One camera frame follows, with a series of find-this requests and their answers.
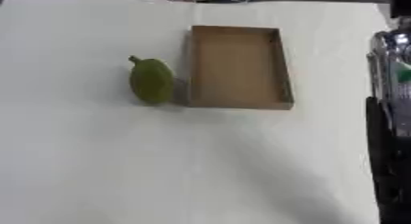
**white table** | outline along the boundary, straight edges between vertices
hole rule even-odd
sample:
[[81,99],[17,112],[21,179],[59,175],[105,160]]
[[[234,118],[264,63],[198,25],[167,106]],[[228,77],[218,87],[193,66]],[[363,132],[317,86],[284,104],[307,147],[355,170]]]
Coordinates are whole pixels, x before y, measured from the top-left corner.
[[[192,24],[279,28],[292,111],[139,105],[129,54],[181,66]],[[377,224],[372,4],[5,0],[0,222]]]

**cardboard tray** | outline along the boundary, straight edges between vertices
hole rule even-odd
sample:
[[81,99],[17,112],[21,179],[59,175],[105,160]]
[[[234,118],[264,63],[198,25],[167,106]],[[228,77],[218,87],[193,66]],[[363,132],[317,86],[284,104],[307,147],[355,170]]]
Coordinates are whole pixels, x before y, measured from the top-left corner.
[[293,106],[278,29],[194,26],[192,42],[190,106]]

